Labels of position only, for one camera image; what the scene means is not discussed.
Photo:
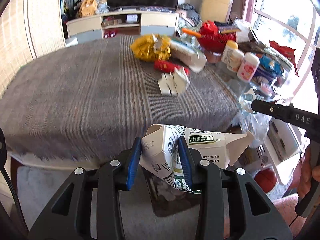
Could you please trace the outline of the person's right hand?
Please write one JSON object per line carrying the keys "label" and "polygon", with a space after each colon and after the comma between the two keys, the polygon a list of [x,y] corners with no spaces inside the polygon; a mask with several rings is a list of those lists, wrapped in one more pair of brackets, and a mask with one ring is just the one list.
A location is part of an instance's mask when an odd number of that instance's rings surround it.
{"label": "person's right hand", "polygon": [[311,167],[310,159],[311,159],[311,152],[310,146],[306,148],[304,154],[304,161],[302,164],[302,168],[300,170],[300,180],[297,187],[297,193],[300,198],[304,198],[305,195],[311,189],[311,179],[313,178],[315,181],[320,181],[320,166],[315,166],[314,168]]}

